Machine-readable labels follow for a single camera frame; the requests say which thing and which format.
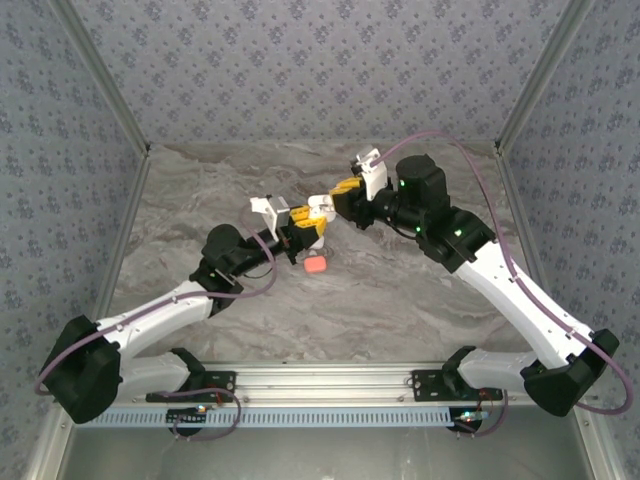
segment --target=gray marble tabletop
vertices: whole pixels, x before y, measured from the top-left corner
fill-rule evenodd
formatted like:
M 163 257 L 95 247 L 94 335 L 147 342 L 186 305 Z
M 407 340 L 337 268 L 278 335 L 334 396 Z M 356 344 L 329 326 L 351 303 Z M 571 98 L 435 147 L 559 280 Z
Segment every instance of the gray marble tabletop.
M 388 144 L 375 144 L 381 151 Z M 156 146 L 120 271 L 110 314 L 166 293 L 195 270 L 207 233 L 238 224 L 251 196 L 282 195 L 289 204 L 326 193 L 350 175 L 356 143 Z M 473 174 L 443 143 L 405 147 L 387 162 L 393 177 L 404 156 L 428 153 L 447 174 L 453 204 L 490 222 Z M 522 249 L 496 161 L 475 158 L 524 267 Z M 264 228 L 253 215 L 253 226 Z M 183 328 L 145 354 L 186 347 L 201 360 L 442 360 L 462 345 L 527 349 L 518 332 L 482 295 L 426 258 L 390 228 L 362 232 L 338 218 L 326 233 L 328 270 L 309 275 L 279 259 L 276 285 L 237 300 Z M 260 274 L 266 267 L 253 273 Z M 267 281 L 243 279 L 246 289 Z

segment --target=blue patterned wall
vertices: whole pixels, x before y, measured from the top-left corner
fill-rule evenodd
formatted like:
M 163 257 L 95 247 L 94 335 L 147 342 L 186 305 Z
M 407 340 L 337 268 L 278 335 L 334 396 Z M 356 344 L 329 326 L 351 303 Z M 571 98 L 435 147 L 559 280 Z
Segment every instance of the blue patterned wall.
M 567 0 L 74 0 L 156 143 L 494 139 Z
M 46 0 L 0 2 L 0 478 L 18 478 L 50 400 L 32 384 L 89 312 L 137 155 Z
M 598 1 L 509 154 L 553 297 L 622 341 L 640 390 L 640 3 Z M 608 376 L 608 405 L 624 390 Z M 640 478 L 640 401 L 612 420 Z

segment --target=small pink object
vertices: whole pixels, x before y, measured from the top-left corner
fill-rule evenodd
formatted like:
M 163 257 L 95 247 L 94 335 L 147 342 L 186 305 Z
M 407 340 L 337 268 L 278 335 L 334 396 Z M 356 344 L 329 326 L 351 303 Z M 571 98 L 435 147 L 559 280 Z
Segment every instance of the small pink object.
M 307 273 L 321 273 L 327 269 L 327 259 L 322 255 L 313 255 L 304 259 L 304 270 Z

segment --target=marble surface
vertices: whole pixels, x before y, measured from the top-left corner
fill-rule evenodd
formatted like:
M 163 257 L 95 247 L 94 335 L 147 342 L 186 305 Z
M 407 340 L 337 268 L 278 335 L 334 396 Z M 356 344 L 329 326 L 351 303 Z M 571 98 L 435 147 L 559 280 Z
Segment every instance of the marble surface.
M 388 144 L 376 144 L 381 151 Z M 238 225 L 251 196 L 289 204 L 324 193 L 350 175 L 355 143 L 156 146 L 110 314 L 166 293 L 200 260 L 209 230 Z M 387 162 L 428 152 L 447 174 L 453 203 L 489 222 L 488 209 L 460 153 L 443 143 L 405 147 Z M 476 155 L 497 203 L 514 256 L 524 266 L 495 159 Z M 264 228 L 253 215 L 255 228 Z M 527 349 L 518 332 L 475 290 L 448 274 L 414 242 L 388 227 L 365 232 L 338 218 L 326 233 L 329 268 L 308 275 L 278 259 L 276 285 L 237 300 L 221 314 L 150 347 L 186 347 L 202 360 L 442 360 L 462 345 Z M 256 269 L 253 274 L 266 271 Z M 264 284 L 243 279 L 247 289 Z

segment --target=patterned wallpaper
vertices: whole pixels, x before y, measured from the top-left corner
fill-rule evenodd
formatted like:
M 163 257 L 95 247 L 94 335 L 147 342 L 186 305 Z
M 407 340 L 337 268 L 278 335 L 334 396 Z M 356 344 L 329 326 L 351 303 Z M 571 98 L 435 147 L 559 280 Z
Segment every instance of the patterned wallpaper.
M 553 297 L 622 341 L 640 392 L 640 3 L 596 2 L 509 158 Z M 601 381 L 606 402 L 624 390 Z M 640 401 L 612 419 L 640 478 Z
M 74 0 L 148 140 L 495 138 L 567 0 Z
M 19 478 L 50 400 L 32 384 L 88 312 L 137 155 L 46 0 L 0 2 L 0 478 Z

